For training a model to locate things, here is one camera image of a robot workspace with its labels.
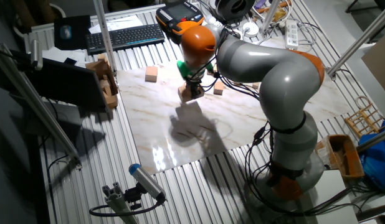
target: wooden cube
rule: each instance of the wooden cube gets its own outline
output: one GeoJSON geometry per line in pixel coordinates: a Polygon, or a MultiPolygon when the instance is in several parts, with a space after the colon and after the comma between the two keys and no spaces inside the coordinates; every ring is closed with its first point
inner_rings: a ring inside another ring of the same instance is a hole
{"type": "Polygon", "coordinates": [[[158,76],[158,68],[149,66],[145,70],[145,81],[146,82],[156,82],[156,77],[158,76]]]}
{"type": "Polygon", "coordinates": [[[111,92],[110,86],[104,87],[104,91],[107,94],[107,96],[112,96],[112,92],[111,92]]]}
{"type": "Polygon", "coordinates": [[[104,90],[106,86],[110,86],[110,83],[108,82],[108,80],[100,80],[100,86],[101,89],[104,90]]]}
{"type": "Polygon", "coordinates": [[[260,83],[253,83],[252,88],[257,90],[259,88],[259,85],[260,85],[260,83]]]}
{"type": "Polygon", "coordinates": [[[110,109],[114,109],[118,106],[118,98],[115,96],[109,96],[107,98],[105,98],[105,100],[107,101],[107,105],[110,109]]]}
{"type": "Polygon", "coordinates": [[[214,89],[213,89],[213,94],[215,95],[223,95],[223,89],[224,85],[222,81],[217,81],[215,83],[214,89]]]}

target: cable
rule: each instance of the cable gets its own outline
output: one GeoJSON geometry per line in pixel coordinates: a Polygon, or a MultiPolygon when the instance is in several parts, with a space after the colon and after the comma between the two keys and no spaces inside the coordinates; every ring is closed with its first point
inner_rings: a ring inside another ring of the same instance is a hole
{"type": "Polygon", "coordinates": [[[259,41],[259,42],[257,43],[257,45],[260,45],[260,44],[262,44],[263,42],[270,40],[270,38],[272,37],[272,35],[273,35],[273,33],[274,33],[275,28],[276,28],[276,26],[272,26],[271,28],[269,28],[269,29],[270,29],[270,32],[269,32],[269,29],[267,29],[267,30],[265,31],[266,36],[264,36],[263,40],[259,41]]]}
{"type": "Polygon", "coordinates": [[[67,156],[68,156],[68,154],[66,154],[66,155],[64,155],[64,156],[62,156],[62,157],[60,157],[60,158],[58,158],[58,159],[54,160],[52,163],[50,163],[50,165],[49,165],[49,168],[47,168],[47,171],[49,171],[49,170],[50,170],[50,167],[51,167],[52,165],[54,165],[54,164],[55,164],[55,162],[59,161],[60,159],[63,159],[63,158],[65,158],[65,157],[67,157],[67,156]]]}
{"type": "Polygon", "coordinates": [[[282,208],[279,208],[279,207],[273,205],[269,201],[267,201],[261,195],[260,190],[256,186],[256,183],[257,183],[258,177],[261,173],[263,173],[265,170],[269,171],[270,162],[266,163],[262,167],[259,167],[254,172],[252,172],[250,169],[250,157],[252,155],[252,150],[253,150],[254,146],[259,145],[263,141],[264,137],[266,135],[268,135],[269,133],[270,133],[270,152],[271,152],[270,155],[273,152],[273,132],[272,132],[271,127],[270,127],[270,130],[266,134],[263,135],[265,127],[267,124],[268,123],[266,123],[265,126],[263,126],[257,132],[257,134],[255,134],[255,139],[252,142],[252,145],[249,147],[247,154],[245,155],[245,179],[249,183],[248,184],[249,189],[252,192],[252,194],[254,195],[254,197],[256,197],[264,205],[268,206],[270,209],[274,210],[275,212],[282,213],[282,214],[285,214],[285,215],[288,215],[291,217],[304,217],[304,216],[308,217],[308,216],[320,215],[320,214],[323,214],[323,213],[326,213],[326,212],[329,212],[329,211],[332,211],[334,209],[341,208],[344,206],[358,207],[357,205],[352,204],[352,203],[344,203],[341,205],[333,205],[333,204],[336,203],[337,201],[341,200],[343,197],[345,197],[346,195],[348,195],[352,191],[368,192],[368,191],[370,191],[370,189],[368,187],[364,187],[364,186],[360,186],[360,185],[352,185],[352,186],[342,190],[341,192],[336,194],[331,199],[329,199],[329,200],[327,200],[327,201],[325,201],[325,202],[323,202],[323,203],[321,203],[321,204],[319,204],[319,205],[317,205],[317,206],[315,206],[315,207],[313,207],[307,211],[304,211],[304,212],[291,212],[288,210],[284,210],[282,208]]]}
{"type": "Polygon", "coordinates": [[[54,104],[51,102],[50,99],[48,99],[48,98],[46,98],[46,99],[47,99],[47,101],[49,101],[51,107],[53,107],[53,110],[54,110],[54,112],[55,112],[55,119],[58,121],[58,112],[57,112],[57,109],[55,108],[54,104]]]}
{"type": "Polygon", "coordinates": [[[91,208],[88,212],[91,215],[94,215],[94,216],[97,216],[97,217],[121,217],[121,216],[130,216],[130,215],[138,215],[138,214],[146,213],[146,212],[154,210],[156,207],[160,206],[161,204],[162,203],[157,202],[151,208],[146,208],[146,209],[143,209],[143,210],[140,210],[140,211],[136,211],[136,212],[123,212],[123,213],[99,213],[99,212],[94,212],[94,210],[98,210],[98,209],[101,209],[101,208],[109,208],[108,205],[100,205],[100,206],[91,208]]]}
{"type": "Polygon", "coordinates": [[[372,198],[373,196],[376,196],[377,194],[372,194],[372,195],[370,195],[370,196],[368,196],[367,198],[366,198],[366,200],[364,200],[364,202],[360,205],[360,207],[359,207],[359,212],[358,213],[362,213],[363,211],[362,211],[362,208],[363,208],[363,206],[367,203],[367,201],[370,199],[370,198],[372,198]]]}

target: marble tabletop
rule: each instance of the marble tabletop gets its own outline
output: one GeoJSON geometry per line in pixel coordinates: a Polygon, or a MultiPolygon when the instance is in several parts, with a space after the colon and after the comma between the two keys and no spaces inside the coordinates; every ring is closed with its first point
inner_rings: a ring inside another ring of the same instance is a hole
{"type": "MultiPolygon", "coordinates": [[[[150,174],[251,143],[266,123],[253,97],[225,88],[181,103],[178,87],[184,80],[176,61],[158,67],[156,83],[145,82],[145,68],[117,71],[120,94],[141,165],[150,174]]],[[[213,77],[205,75],[202,85],[213,77]]],[[[336,85],[326,75],[320,90],[305,106],[316,122],[350,111],[336,85]]]]}

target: black keyboard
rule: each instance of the black keyboard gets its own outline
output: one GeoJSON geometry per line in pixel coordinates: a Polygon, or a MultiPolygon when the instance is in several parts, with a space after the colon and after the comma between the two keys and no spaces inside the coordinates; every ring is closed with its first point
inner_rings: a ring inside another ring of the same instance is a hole
{"type": "MultiPolygon", "coordinates": [[[[164,42],[165,36],[159,24],[131,27],[110,31],[113,50],[122,50],[148,44],[164,42]]],[[[86,35],[87,53],[89,55],[105,52],[101,33],[86,35]]]]}

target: desk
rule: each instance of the desk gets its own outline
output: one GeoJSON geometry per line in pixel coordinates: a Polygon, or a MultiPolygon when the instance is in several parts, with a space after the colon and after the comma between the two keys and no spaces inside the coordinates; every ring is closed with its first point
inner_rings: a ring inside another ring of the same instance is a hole
{"type": "MultiPolygon", "coordinates": [[[[114,12],[108,14],[107,18],[113,20],[136,14],[142,23],[152,24],[155,22],[154,14],[158,7],[114,12]]],[[[292,17],[318,26],[303,0],[295,1],[292,17]]],[[[95,24],[97,17],[93,16],[92,25],[95,24]]],[[[54,46],[53,34],[52,24],[33,27],[32,32],[25,38],[26,52],[29,51],[29,43],[33,39],[39,40],[43,49],[54,46]]],[[[281,32],[276,30],[274,35],[281,36],[281,32]]],[[[322,59],[326,67],[330,67],[340,54],[326,37],[318,34],[317,38],[318,42],[313,48],[313,53],[322,59]]],[[[245,40],[259,41],[256,37],[245,40]]],[[[169,40],[163,44],[119,50],[114,55],[117,67],[122,70],[183,59],[180,47],[169,40]]],[[[86,55],[86,59],[92,62],[97,60],[97,56],[86,55]]],[[[354,99],[367,93],[355,77],[338,72],[335,84],[351,110],[358,110],[354,99]]],[[[125,190],[136,184],[128,173],[128,167],[140,161],[120,95],[118,101],[118,108],[113,110],[113,119],[108,120],[107,116],[102,114],[93,114],[84,119],[82,133],[77,139],[83,169],[74,169],[72,162],[69,167],[66,163],[60,162],[50,170],[58,223],[121,223],[119,218],[98,218],[88,213],[89,208],[105,204],[102,186],[117,181],[125,190]]],[[[318,125],[319,138],[327,134],[345,133],[357,141],[343,121],[349,114],[351,115],[351,113],[343,114],[322,121],[318,125]]],[[[59,146],[54,147],[52,140],[48,140],[45,147],[48,163],[64,155],[59,146]]],[[[168,202],[156,210],[138,215],[140,223],[237,223],[241,220],[245,220],[246,223],[261,223],[260,219],[252,216],[254,214],[250,216],[247,213],[244,199],[241,197],[244,186],[243,159],[246,151],[245,146],[239,147],[155,174],[154,178],[167,193],[168,202]]],[[[40,154],[44,161],[42,149],[40,154]]],[[[269,155],[265,152],[254,151],[255,166],[267,162],[268,158],[269,155]]],[[[43,172],[47,186],[45,169],[43,172]]],[[[55,223],[48,187],[46,193],[51,223],[55,223]]],[[[147,195],[143,196],[141,202],[143,208],[153,205],[152,199],[147,195]]]]}

